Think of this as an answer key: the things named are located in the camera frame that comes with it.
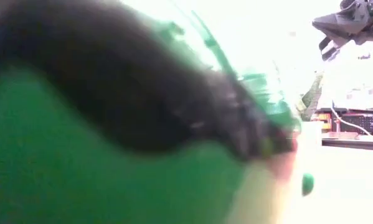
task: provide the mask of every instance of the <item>white surface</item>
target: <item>white surface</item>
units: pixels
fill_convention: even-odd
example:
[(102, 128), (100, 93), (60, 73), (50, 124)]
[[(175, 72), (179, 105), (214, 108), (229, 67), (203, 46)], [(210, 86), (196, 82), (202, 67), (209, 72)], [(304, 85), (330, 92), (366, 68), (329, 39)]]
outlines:
[(315, 186), (295, 223), (373, 224), (373, 151), (323, 146), (307, 164)]

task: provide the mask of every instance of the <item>green object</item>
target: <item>green object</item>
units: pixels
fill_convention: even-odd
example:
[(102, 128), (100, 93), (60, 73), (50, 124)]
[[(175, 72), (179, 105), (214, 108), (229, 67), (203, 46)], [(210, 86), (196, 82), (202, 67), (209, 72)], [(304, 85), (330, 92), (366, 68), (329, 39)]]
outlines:
[(315, 179), (312, 174), (304, 174), (303, 176), (303, 196), (309, 195), (314, 187)]
[[(150, 23), (180, 58), (233, 72), (220, 43), (210, 45), (217, 61), (208, 60), (207, 42), (199, 48), (180, 38), (195, 30), (178, 21)], [(68, 108), (37, 71), (16, 67), (2, 73), (0, 223), (276, 223), (277, 181), (264, 162), (236, 161), (212, 141), (191, 142), (160, 157), (127, 153)], [(235, 74), (274, 121), (293, 124), (280, 89), (268, 85), (272, 77)]]
[(318, 102), (322, 95), (322, 79), (323, 72), (317, 73), (311, 88), (301, 99), (302, 102), (306, 105), (306, 109), (304, 111), (301, 111), (301, 118), (303, 119), (303, 121), (310, 121), (312, 115), (315, 113), (318, 107)]

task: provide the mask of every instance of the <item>green plastic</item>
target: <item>green plastic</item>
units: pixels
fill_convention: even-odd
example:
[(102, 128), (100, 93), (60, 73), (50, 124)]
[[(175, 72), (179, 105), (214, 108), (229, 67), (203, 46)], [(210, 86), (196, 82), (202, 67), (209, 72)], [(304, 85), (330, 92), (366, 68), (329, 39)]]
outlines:
[(309, 195), (315, 183), (315, 179), (312, 174), (304, 174), (303, 176), (303, 196)]
[(12, 72), (0, 80), (0, 223), (271, 223), (273, 209), (253, 211), (276, 205), (260, 162), (239, 164), (216, 142), (126, 154), (34, 72)]

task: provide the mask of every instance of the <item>black device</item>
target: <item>black device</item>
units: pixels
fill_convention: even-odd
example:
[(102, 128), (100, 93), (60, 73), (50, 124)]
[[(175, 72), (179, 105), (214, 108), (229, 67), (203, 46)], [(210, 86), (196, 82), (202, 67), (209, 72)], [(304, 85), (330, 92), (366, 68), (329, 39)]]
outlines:
[(373, 42), (373, 0), (343, 0), (340, 9), (312, 22), (315, 28), (326, 34), (319, 43), (324, 61), (334, 58), (350, 40), (357, 45)]
[[(351, 124), (358, 125), (364, 128), (366, 131), (373, 135), (373, 110), (352, 110), (346, 108), (334, 108), (338, 116)], [(330, 114), (331, 123), (330, 131), (337, 131), (337, 116), (331, 111), (330, 108), (321, 108), (315, 112), (316, 114)], [(355, 132), (358, 134), (366, 134), (359, 128), (352, 127), (350, 125), (339, 123), (341, 132)]]

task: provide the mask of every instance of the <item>desk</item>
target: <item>desk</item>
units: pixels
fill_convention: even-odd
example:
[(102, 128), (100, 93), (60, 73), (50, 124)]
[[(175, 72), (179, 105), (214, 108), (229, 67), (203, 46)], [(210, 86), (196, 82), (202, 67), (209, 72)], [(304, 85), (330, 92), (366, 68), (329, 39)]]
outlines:
[(326, 147), (310, 153), (315, 176), (298, 224), (373, 224), (373, 151)]

